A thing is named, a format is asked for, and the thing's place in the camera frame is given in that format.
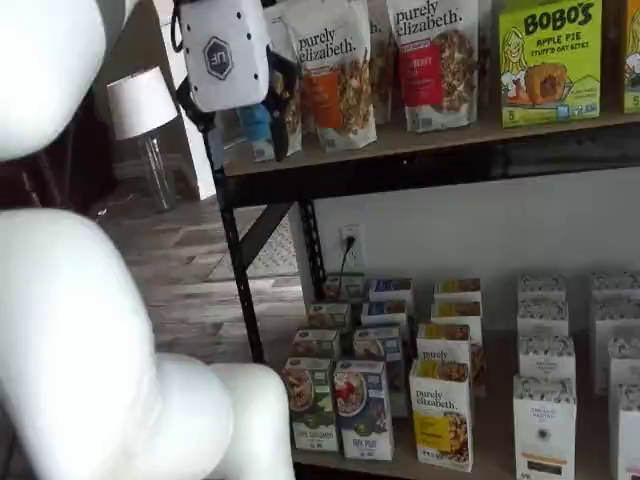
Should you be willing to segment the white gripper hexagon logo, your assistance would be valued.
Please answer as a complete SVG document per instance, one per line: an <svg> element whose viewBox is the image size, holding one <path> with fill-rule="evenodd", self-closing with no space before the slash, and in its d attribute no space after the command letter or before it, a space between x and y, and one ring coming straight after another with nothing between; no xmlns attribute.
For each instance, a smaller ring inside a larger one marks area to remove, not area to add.
<svg viewBox="0 0 640 480"><path fill-rule="evenodd" d="M214 112L264 100L275 160L281 162L289 151L287 115L299 97L299 70L267 49L262 4L179 1L177 9L188 78L177 87L176 99L187 118L207 133L216 128Z"/></svg>

